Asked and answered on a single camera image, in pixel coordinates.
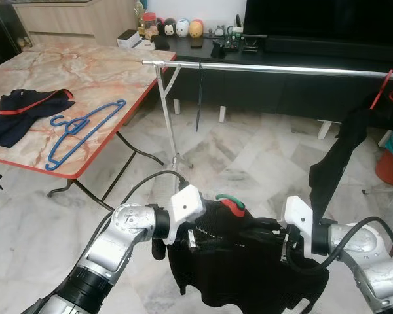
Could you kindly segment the green plastic hanger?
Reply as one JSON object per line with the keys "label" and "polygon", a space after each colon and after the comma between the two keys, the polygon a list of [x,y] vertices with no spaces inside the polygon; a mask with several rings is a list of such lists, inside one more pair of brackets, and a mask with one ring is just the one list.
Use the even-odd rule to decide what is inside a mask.
{"label": "green plastic hanger", "polygon": [[238,198],[236,198],[236,197],[234,197],[234,196],[231,196],[231,195],[228,195],[228,194],[218,194],[218,195],[215,195],[215,200],[218,200],[218,201],[221,201],[221,200],[229,200],[229,201],[232,201],[233,203],[235,203],[236,204],[236,206],[239,208],[239,209],[245,209],[245,204],[244,203],[242,203]]}

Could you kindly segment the light wooden cabinet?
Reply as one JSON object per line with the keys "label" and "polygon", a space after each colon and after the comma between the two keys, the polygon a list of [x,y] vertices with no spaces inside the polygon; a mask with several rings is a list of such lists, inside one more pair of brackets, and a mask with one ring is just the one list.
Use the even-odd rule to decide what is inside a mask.
{"label": "light wooden cabinet", "polygon": [[126,30],[136,29],[137,0],[13,2],[32,45],[98,44],[117,47]]}

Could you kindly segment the black flat television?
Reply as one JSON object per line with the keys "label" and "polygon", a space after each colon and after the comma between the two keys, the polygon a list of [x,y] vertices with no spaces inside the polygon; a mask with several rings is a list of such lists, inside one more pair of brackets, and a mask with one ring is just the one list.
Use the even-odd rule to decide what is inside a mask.
{"label": "black flat television", "polygon": [[393,44],[393,0],[247,0],[244,32]]}

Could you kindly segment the black shirt green print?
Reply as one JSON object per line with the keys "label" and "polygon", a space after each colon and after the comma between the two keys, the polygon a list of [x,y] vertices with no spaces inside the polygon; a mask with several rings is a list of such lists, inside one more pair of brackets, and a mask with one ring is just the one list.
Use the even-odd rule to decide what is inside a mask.
{"label": "black shirt green print", "polygon": [[309,198],[314,222],[323,218],[352,153],[367,137],[368,126],[372,122],[382,122],[383,129],[393,130],[393,102],[380,101],[372,108],[374,98],[370,94],[347,111],[331,149],[322,161],[310,166]]}

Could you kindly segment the black card stand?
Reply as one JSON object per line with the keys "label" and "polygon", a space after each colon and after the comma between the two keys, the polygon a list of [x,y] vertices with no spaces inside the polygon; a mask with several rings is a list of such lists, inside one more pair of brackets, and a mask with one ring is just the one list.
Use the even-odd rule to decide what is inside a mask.
{"label": "black card stand", "polygon": [[169,50],[170,49],[170,44],[169,44],[166,36],[154,35],[151,37],[151,42],[152,42],[155,50]]}

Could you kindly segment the green mug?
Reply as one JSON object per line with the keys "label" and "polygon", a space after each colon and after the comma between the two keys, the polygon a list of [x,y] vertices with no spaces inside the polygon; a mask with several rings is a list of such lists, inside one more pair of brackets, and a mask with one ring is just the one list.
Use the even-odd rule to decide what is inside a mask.
{"label": "green mug", "polygon": [[230,25],[226,29],[227,41],[239,41],[242,38],[242,27]]}

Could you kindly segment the white round plush toy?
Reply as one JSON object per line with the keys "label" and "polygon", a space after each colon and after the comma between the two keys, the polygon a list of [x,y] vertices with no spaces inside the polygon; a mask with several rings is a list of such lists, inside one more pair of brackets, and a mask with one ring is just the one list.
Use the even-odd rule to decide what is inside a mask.
{"label": "white round plush toy", "polygon": [[186,18],[178,19],[175,24],[175,34],[180,38],[187,38],[190,31],[190,21]]}

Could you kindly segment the black soundbar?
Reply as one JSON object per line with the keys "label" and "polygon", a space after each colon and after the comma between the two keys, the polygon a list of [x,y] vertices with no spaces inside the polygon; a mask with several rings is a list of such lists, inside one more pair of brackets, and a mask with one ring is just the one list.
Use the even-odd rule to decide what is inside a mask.
{"label": "black soundbar", "polygon": [[307,54],[393,62],[393,46],[269,36],[263,42],[265,53]]}

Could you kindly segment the silver metal clothes rack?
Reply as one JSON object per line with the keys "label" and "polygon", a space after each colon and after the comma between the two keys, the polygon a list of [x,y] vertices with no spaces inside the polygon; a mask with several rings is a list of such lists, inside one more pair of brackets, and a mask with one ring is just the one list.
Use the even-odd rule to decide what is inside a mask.
{"label": "silver metal clothes rack", "polygon": [[[170,146],[172,147],[172,164],[170,170],[178,170],[178,165],[182,164],[187,167],[193,167],[185,158],[181,156],[176,147],[176,140],[172,129],[172,120],[170,119],[170,111],[166,102],[166,97],[174,82],[179,75],[181,69],[197,69],[198,62],[188,61],[166,61],[166,60],[142,60],[142,65],[152,66],[157,75],[157,86],[159,87],[160,100],[164,113],[164,122],[166,123]],[[388,72],[374,71],[349,71],[349,69],[326,69],[326,68],[310,68],[310,67],[286,67],[273,65],[232,65],[231,63],[202,63],[205,71],[245,71],[253,73],[275,73],[275,74],[293,74],[293,75],[328,75],[328,76],[352,76],[384,79]]]}

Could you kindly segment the white box black lid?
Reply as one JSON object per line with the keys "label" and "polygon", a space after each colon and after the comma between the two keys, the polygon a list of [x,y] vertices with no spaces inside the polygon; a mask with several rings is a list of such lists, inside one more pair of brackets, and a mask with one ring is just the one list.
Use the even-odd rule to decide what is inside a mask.
{"label": "white box black lid", "polygon": [[117,38],[117,46],[119,48],[135,48],[141,42],[141,36],[135,29],[125,30]]}

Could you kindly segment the black mouse plush toy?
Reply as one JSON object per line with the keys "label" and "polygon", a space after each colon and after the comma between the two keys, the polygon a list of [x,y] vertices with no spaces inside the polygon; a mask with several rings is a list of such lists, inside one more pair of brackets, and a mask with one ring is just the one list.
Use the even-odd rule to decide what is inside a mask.
{"label": "black mouse plush toy", "polygon": [[160,34],[163,34],[164,36],[176,35],[176,24],[178,24],[178,21],[176,21],[176,19],[164,19],[163,23],[160,23]]}

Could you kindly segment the marble top folding table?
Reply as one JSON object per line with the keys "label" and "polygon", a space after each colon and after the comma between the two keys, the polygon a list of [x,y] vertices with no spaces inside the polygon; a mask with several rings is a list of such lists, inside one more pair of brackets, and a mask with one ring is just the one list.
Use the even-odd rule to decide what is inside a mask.
{"label": "marble top folding table", "polygon": [[[45,170],[47,156],[65,132],[65,126],[49,124],[53,116],[38,119],[24,137],[11,148],[0,147],[0,164],[37,171],[59,179],[68,186],[80,186],[80,177],[100,152],[113,140],[121,138],[121,126],[132,116],[143,99],[157,84],[152,66],[142,60],[175,59],[174,52],[133,50],[95,44],[44,44],[29,48],[0,65],[0,97],[13,90],[53,92],[67,89],[74,104],[62,113],[61,120],[73,120],[119,99],[126,105],[101,126],[65,164],[54,171]],[[77,135],[68,135],[55,155],[59,160],[98,125],[112,107],[94,114],[91,122]]]}

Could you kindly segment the black television console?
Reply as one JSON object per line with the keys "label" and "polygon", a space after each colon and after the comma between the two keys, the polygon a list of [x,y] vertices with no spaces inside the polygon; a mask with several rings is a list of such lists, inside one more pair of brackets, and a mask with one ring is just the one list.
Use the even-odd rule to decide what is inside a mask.
{"label": "black television console", "polygon": [[[167,37],[170,51],[178,61],[231,63],[232,65],[273,65],[388,72],[393,63],[344,59],[322,55],[228,51],[224,59],[212,59],[212,40],[205,39],[200,50],[191,50],[189,38]],[[182,69],[168,97],[197,102],[198,69]],[[368,95],[376,95],[381,78],[253,73],[245,71],[204,71],[203,105],[225,105],[229,110],[283,114],[328,122],[342,122],[347,111]],[[390,101],[393,80],[380,101]],[[372,122],[382,128],[382,122]]]}

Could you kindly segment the black clip stand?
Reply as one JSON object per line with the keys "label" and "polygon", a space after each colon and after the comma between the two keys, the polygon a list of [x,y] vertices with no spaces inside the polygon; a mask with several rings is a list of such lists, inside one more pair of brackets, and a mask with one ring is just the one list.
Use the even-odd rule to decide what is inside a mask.
{"label": "black clip stand", "polygon": [[266,37],[243,36],[240,51],[242,53],[256,54],[265,51]]}

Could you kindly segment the jar with red lid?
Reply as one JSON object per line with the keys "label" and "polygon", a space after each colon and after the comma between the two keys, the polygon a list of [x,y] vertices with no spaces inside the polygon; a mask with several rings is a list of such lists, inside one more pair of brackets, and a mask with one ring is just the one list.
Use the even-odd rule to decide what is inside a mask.
{"label": "jar with red lid", "polygon": [[146,39],[159,34],[157,15],[154,12],[144,12],[142,14],[143,33]]}

